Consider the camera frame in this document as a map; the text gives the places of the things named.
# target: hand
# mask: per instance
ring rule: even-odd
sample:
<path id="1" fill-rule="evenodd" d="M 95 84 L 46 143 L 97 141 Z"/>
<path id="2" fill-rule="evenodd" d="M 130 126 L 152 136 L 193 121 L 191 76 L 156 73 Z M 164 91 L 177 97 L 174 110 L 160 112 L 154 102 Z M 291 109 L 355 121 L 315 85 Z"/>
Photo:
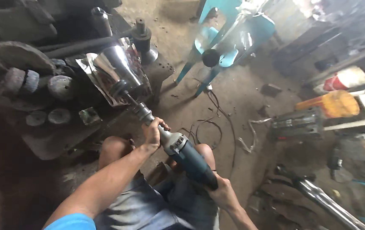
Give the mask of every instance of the hand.
<path id="1" fill-rule="evenodd" d="M 227 212 L 234 211 L 241 205 L 232 188 L 231 182 L 228 179 L 220 177 L 216 172 L 214 172 L 214 174 L 218 182 L 218 189 L 215 191 L 211 191 L 208 188 L 205 189 L 220 208 Z"/>
<path id="2" fill-rule="evenodd" d="M 150 126 L 143 124 L 141 128 L 143 128 L 144 136 L 146 138 L 146 142 L 144 143 L 147 145 L 151 150 L 156 151 L 159 147 L 159 130 L 158 125 L 161 125 L 165 131 L 171 130 L 167 124 L 165 124 L 163 119 L 155 118 Z"/>

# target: grinder body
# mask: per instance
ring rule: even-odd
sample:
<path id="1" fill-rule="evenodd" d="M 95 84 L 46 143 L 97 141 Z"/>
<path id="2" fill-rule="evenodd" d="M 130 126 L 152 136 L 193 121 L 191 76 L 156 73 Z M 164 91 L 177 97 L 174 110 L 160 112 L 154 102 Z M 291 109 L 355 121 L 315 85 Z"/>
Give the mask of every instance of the grinder body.
<path id="1" fill-rule="evenodd" d="M 140 121 L 150 125 L 154 120 L 151 110 L 144 103 L 138 103 L 133 112 Z M 206 185 L 211 190 L 218 188 L 216 176 L 212 172 L 205 159 L 191 144 L 190 140 L 182 133 L 171 133 L 165 131 L 162 126 L 158 126 L 160 133 L 160 143 L 164 151 L 172 157 L 178 164 L 182 165 L 187 177 L 198 183 Z"/>

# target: person's left hand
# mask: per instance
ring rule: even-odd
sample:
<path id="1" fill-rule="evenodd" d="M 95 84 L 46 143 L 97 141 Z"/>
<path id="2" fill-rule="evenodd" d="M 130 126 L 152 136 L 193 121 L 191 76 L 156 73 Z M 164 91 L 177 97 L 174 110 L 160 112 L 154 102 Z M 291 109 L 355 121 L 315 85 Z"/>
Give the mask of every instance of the person's left hand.
<path id="1" fill-rule="evenodd" d="M 163 119 L 157 117 L 151 122 L 150 126 L 147 126 L 145 124 L 141 126 L 141 128 L 143 128 L 144 136 L 146 138 L 145 144 L 154 151 L 160 147 L 158 125 L 161 125 L 165 131 L 171 130 L 171 128 L 168 127 L 167 124 L 165 124 Z"/>

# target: stainless steel tube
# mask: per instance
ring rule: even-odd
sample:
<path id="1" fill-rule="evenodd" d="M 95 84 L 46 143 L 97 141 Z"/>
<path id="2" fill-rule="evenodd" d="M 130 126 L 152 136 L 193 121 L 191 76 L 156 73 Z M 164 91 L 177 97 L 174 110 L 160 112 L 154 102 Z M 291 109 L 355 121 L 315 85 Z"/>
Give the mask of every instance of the stainless steel tube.
<path id="1" fill-rule="evenodd" d="M 306 195 L 307 198 L 317 203 L 326 211 L 330 212 L 349 229 L 365 230 L 365 224 L 338 205 L 321 188 L 313 185 L 312 182 L 308 180 L 301 180 L 298 182 L 297 189 Z"/>

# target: chair leg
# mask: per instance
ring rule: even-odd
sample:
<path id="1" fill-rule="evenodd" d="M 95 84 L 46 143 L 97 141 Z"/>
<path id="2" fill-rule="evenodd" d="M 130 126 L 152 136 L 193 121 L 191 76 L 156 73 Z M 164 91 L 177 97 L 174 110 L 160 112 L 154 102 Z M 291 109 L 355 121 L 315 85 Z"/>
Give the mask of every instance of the chair leg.
<path id="1" fill-rule="evenodd" d="M 188 73 L 188 71 L 194 66 L 195 62 L 187 62 L 184 65 L 184 68 L 182 68 L 182 71 L 180 75 L 177 77 L 177 80 L 175 80 L 175 85 L 178 85 L 178 83 L 184 78 L 184 76 Z"/>
<path id="2" fill-rule="evenodd" d="M 197 61 L 201 60 L 201 54 L 200 52 L 195 48 L 195 46 L 192 47 L 191 52 L 188 55 L 188 61 L 182 68 L 182 71 L 180 72 L 180 75 L 175 80 L 175 86 L 177 86 L 180 81 L 184 78 L 184 76 L 188 73 L 188 71 L 197 63 Z"/>
<path id="3" fill-rule="evenodd" d="M 205 90 L 205 88 L 219 74 L 220 71 L 221 71 L 221 68 L 219 67 L 219 65 L 217 65 L 216 67 L 213 67 L 211 69 L 211 71 L 209 72 L 208 77 L 205 79 L 205 81 L 203 81 L 201 83 L 200 87 L 198 88 L 197 92 L 195 93 L 195 97 L 198 97 L 201 94 L 201 92 L 203 92 Z"/>

